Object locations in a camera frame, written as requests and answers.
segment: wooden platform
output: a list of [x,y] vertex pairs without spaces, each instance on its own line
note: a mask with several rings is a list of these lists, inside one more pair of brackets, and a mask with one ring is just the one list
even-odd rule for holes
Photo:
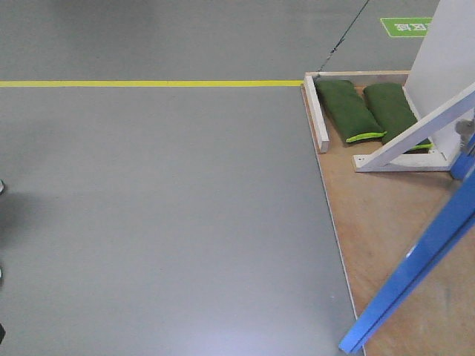
[[[331,121],[326,122],[330,148],[317,157],[356,314],[360,315],[459,183],[443,172],[355,173],[352,156],[370,154],[381,143],[348,145]],[[365,349],[367,356],[472,356],[474,327],[472,230]]]

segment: gray floor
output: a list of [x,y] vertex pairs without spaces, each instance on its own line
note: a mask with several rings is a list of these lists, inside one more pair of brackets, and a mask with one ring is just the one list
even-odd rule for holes
[[[300,79],[361,4],[3,1],[0,77]],[[379,17],[435,6],[373,1],[328,69],[409,68]],[[298,88],[1,89],[0,123],[2,355],[341,355]]]
[[[421,39],[381,17],[432,16],[437,0],[371,1],[328,70],[410,69]],[[4,0],[0,78],[300,79],[362,0]]]

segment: blue frame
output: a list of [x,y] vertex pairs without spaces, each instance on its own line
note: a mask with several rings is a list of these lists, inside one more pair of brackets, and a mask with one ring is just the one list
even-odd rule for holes
[[359,351],[474,224],[475,174],[470,174],[348,331],[340,349]]

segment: yellow floor line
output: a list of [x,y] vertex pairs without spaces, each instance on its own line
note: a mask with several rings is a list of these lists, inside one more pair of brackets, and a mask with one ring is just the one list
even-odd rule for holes
[[226,88],[299,87],[302,80],[13,80],[0,88],[132,87],[132,88]]

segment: white wooden beam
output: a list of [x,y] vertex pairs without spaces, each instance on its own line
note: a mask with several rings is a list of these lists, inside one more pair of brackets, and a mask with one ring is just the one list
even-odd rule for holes
[[357,172],[414,172],[414,171],[449,171],[451,164],[443,154],[431,151],[429,154],[402,154],[386,165],[378,167],[365,166],[368,155],[353,156]]
[[457,120],[475,106],[475,83],[462,90],[416,124],[370,155],[353,157],[356,171],[378,171],[434,132]]
[[355,86],[366,86],[376,83],[392,82],[404,84],[409,76],[409,70],[369,70],[369,71],[347,71],[347,72],[307,72],[305,76],[319,80],[349,80]]
[[321,113],[320,102],[317,97],[317,90],[313,82],[312,76],[304,77],[305,93],[307,95],[307,102],[310,109],[310,118],[313,128],[315,129],[315,135],[317,139],[318,150],[321,154],[328,151],[330,146],[330,138],[328,137],[327,126],[325,125],[323,114]]

